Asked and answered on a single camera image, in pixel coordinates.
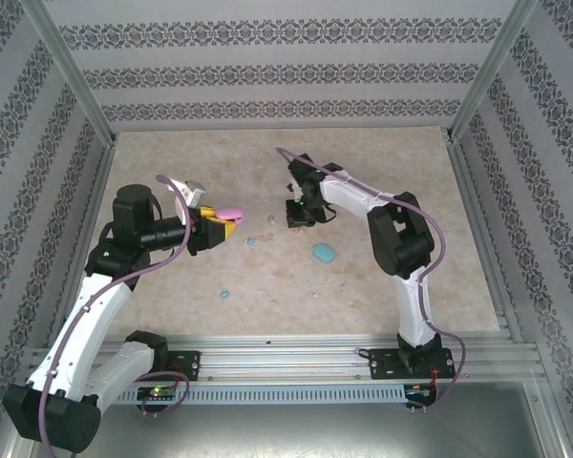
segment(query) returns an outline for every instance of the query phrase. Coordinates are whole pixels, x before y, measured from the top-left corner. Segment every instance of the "beige floor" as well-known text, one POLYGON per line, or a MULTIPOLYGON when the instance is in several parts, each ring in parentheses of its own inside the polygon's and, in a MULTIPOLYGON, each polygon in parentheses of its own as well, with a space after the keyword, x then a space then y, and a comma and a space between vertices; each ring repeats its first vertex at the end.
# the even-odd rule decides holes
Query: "beige floor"
MULTIPOLYGON (((165 335, 360 334, 396 332, 393 280, 376 265, 367 224, 344 211, 330 224, 287 229, 282 146, 336 162, 381 190, 414 193, 446 233, 448 255, 431 277, 435 322, 447 330, 498 329, 456 181, 438 128, 309 129, 124 133, 95 228, 112 219, 120 186, 149 185, 164 213, 173 196, 162 173, 202 183, 205 204, 240 205, 245 223, 227 242, 192 258, 184 253, 144 277, 109 334, 136 329, 165 335), (267 222, 274 215, 276 224, 267 222), (244 243, 255 238, 252 246, 244 243), (318 242, 336 259, 312 254, 318 242), (221 299, 227 288, 230 295, 221 299)), ((157 254, 154 260, 165 254, 157 254)))

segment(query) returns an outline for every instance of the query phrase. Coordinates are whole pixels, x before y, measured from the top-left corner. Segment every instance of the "small blue piece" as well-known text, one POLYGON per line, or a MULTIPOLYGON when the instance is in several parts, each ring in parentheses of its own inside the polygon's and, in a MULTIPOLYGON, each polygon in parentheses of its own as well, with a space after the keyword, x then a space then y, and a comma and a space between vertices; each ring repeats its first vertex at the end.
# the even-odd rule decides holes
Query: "small blue piece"
POLYGON ((312 254, 320 262, 329 263, 335 259, 335 250, 324 243, 315 244, 312 254))

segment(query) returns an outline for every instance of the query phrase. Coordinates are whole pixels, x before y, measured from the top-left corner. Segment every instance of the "striped wallpaper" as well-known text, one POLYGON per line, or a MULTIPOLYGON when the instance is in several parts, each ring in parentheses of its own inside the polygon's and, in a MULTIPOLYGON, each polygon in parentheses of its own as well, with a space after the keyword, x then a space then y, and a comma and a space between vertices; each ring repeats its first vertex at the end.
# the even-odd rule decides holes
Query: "striped wallpaper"
POLYGON ((30 19, 0 0, 0 435, 2 396, 54 324, 103 154, 30 19))
POLYGON ((125 131, 449 127, 513 0, 46 5, 125 131))
POLYGON ((573 445, 573 0, 536 6, 461 145, 573 445))

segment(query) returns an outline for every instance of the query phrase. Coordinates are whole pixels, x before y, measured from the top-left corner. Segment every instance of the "pink toy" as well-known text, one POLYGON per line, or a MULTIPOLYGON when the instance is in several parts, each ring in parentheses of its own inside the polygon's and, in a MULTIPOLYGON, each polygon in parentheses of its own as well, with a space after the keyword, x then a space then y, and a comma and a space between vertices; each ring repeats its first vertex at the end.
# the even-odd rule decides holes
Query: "pink toy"
POLYGON ((218 219, 234 221, 240 225, 244 222, 244 208, 242 207, 225 207, 217 209, 216 216, 218 219))

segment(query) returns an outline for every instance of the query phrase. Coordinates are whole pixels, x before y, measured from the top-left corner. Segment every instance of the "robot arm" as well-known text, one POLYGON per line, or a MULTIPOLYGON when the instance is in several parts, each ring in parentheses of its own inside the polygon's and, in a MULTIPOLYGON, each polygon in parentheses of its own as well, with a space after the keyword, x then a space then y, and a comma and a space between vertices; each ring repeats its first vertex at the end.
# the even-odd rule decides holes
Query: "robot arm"
MULTIPOLYGON (((215 215, 211 207, 199 208, 203 188, 195 188, 185 201, 189 208, 192 245, 187 247, 192 256, 225 241, 236 227, 229 219, 207 218, 215 215)), ((178 186, 191 187, 188 183, 178 186)), ((79 453, 93 440, 100 418, 108 406, 132 381, 149 372, 166 370, 167 341, 161 336, 136 331, 130 335, 118 353, 95 373, 92 364, 110 323, 124 305, 138 279, 123 282, 104 292, 80 315, 70 337, 67 329, 89 299, 112 281, 150 265, 150 253, 181 245, 185 226, 184 217, 165 219, 157 199, 143 185, 132 184, 120 188, 113 201, 114 220, 107 224, 98 245, 89 255, 84 278, 74 309, 53 344, 51 350, 33 372, 25 385, 10 385, 3 397, 3 405, 22 437, 40 441, 38 410, 43 385, 48 374, 53 375, 46 408, 46 425, 53 446, 79 453), (159 219, 155 219, 154 207, 159 219), (51 371, 51 364, 62 342, 66 341, 59 366, 51 371)))
MULTIPOLYGON (((311 162, 308 155, 302 158, 311 162)), ((402 362, 412 371, 424 357, 441 347, 439 336, 427 325, 419 305, 418 279, 431 262, 435 248, 426 221, 414 212, 398 205, 387 203, 370 194, 350 174, 336 164, 325 169, 336 177, 326 175, 297 160, 292 160, 288 169, 291 181, 288 189, 294 199, 286 202, 286 218, 289 227, 313 226, 328 222, 325 209, 335 204, 364 220, 370 228, 373 254, 379 266, 393 277, 397 288, 399 307, 399 346, 402 362)), ((389 195, 418 206, 410 193, 389 195)), ((422 294, 427 316, 431 319, 428 278, 422 282, 422 294)))

